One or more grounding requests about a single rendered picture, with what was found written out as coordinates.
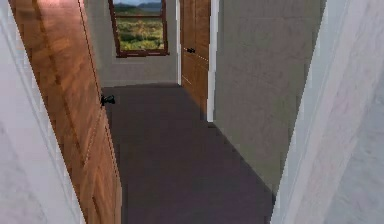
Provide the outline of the brown framed window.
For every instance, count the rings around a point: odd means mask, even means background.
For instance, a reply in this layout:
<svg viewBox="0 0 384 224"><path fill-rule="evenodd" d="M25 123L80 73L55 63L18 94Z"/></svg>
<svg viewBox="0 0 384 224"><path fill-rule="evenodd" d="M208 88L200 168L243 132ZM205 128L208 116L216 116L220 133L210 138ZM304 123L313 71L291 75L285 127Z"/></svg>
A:
<svg viewBox="0 0 384 224"><path fill-rule="evenodd" d="M118 58L166 56L166 0L108 0Z"/></svg>

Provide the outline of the brown wooden room door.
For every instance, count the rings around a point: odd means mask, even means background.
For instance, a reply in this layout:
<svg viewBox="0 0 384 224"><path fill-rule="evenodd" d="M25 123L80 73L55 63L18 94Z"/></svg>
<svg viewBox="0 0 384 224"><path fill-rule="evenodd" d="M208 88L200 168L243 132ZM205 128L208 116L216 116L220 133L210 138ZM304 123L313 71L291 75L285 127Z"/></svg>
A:
<svg viewBox="0 0 384 224"><path fill-rule="evenodd" d="M211 0L180 0L181 84L207 115ZM187 48L195 49L188 53Z"/></svg>
<svg viewBox="0 0 384 224"><path fill-rule="evenodd" d="M8 2L85 224L121 224L121 182L84 0Z"/></svg>

